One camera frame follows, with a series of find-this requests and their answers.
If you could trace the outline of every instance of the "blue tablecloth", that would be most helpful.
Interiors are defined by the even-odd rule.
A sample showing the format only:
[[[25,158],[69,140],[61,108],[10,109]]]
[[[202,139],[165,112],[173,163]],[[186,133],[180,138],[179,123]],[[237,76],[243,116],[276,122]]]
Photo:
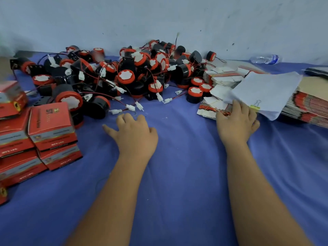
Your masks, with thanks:
[[[35,54],[37,60],[42,53]],[[261,66],[272,73],[300,71],[307,64]],[[31,78],[17,73],[25,90]],[[175,87],[164,91],[174,97]],[[132,100],[124,96],[123,102]],[[228,197],[226,153],[215,121],[196,114],[185,96],[168,104],[143,99],[159,142],[139,188],[130,245],[237,245]],[[112,108],[123,108],[112,102]],[[101,128],[117,128],[117,115],[85,117],[77,130],[84,158],[44,172],[9,189],[0,207],[1,245],[61,245],[89,209],[118,158],[115,142]],[[289,125],[260,116],[250,149],[281,200],[316,245],[328,245],[328,129]]]

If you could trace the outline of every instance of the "cardboard box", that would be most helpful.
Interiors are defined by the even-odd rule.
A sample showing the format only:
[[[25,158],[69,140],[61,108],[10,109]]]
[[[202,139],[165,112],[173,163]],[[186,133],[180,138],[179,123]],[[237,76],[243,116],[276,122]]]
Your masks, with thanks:
[[[77,142],[66,102],[32,107],[29,136],[40,152]]]
[[[46,169],[36,151],[30,150],[0,159],[0,181],[5,187],[12,186]]]
[[[83,157],[77,144],[40,152],[39,156],[50,170],[58,169]]]
[[[0,182],[0,205],[6,203],[8,201],[7,197],[7,189],[5,186]]]
[[[0,120],[0,158],[27,151],[35,147],[27,135],[31,108],[23,110],[14,119]]]
[[[27,102],[28,98],[17,81],[0,82],[0,119],[18,115]]]

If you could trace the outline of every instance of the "person's right hand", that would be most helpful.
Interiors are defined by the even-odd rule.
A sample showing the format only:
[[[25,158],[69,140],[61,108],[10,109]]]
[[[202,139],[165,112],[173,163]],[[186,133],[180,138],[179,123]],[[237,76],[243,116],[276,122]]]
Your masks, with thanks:
[[[229,117],[220,111],[216,113],[216,126],[219,136],[225,146],[246,143],[259,127],[257,114],[244,103],[233,101],[232,112]]]
[[[155,128],[149,128],[143,115],[137,120],[129,114],[119,115],[116,119],[118,131],[103,125],[104,131],[117,143],[120,157],[142,161],[147,165],[157,147],[158,135]]]

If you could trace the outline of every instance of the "blue bottle label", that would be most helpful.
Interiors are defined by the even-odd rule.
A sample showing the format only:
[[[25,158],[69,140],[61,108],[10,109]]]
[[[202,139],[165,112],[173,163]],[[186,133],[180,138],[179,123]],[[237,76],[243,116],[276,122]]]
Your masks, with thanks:
[[[269,62],[268,65],[274,65],[275,63],[277,63],[278,59],[279,59],[278,55],[273,54],[272,55],[272,61]]]

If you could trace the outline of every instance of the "clear water bottle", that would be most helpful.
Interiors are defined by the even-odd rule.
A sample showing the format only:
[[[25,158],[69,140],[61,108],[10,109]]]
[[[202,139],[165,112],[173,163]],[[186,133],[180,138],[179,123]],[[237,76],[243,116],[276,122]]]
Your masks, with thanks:
[[[266,54],[261,56],[253,56],[250,58],[250,61],[255,64],[268,64],[274,65],[281,62],[281,58],[278,57],[276,54]]]

